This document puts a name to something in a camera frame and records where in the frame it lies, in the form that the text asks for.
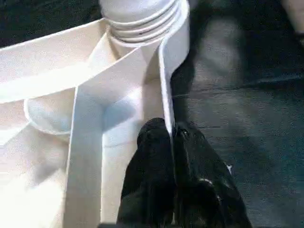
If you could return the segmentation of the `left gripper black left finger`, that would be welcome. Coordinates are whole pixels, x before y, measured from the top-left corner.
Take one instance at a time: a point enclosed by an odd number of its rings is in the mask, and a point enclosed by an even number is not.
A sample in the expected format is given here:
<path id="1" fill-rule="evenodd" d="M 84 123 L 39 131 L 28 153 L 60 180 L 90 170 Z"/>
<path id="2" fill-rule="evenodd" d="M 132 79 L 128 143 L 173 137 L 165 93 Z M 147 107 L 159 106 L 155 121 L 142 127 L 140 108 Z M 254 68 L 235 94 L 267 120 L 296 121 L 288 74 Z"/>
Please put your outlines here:
<path id="1" fill-rule="evenodd" d="M 171 224 L 174 190 L 170 137 L 164 120 L 153 118 L 139 131 L 126 168 L 117 222 L 158 228 Z"/>

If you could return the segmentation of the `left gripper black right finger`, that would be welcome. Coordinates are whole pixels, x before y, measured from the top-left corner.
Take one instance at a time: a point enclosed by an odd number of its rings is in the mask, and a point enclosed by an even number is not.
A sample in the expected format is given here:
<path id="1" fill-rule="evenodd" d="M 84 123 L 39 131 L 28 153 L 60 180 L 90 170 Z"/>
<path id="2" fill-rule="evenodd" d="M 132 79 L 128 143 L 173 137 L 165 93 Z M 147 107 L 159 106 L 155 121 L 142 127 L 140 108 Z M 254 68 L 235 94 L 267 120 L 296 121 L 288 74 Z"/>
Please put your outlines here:
<path id="1" fill-rule="evenodd" d="M 182 228 L 250 228 L 246 206 L 228 166 L 192 123 L 173 134 L 175 221 Z"/>

